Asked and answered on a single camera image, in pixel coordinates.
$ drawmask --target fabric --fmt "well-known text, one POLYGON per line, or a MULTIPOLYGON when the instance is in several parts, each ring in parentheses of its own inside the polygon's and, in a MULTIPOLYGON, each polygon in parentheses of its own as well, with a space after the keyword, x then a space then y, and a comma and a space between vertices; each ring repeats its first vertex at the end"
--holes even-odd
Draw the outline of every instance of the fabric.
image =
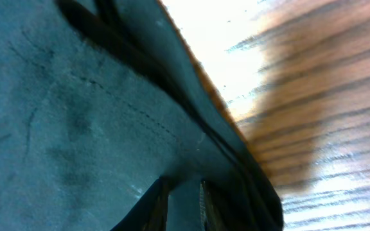
POLYGON ((53 1, 0 0, 0 230, 110 230, 161 175, 182 182, 169 197, 167 230, 200 230, 201 179, 229 193, 257 230, 281 230, 277 194, 204 92, 163 9, 116 5, 223 140, 82 38, 53 1))

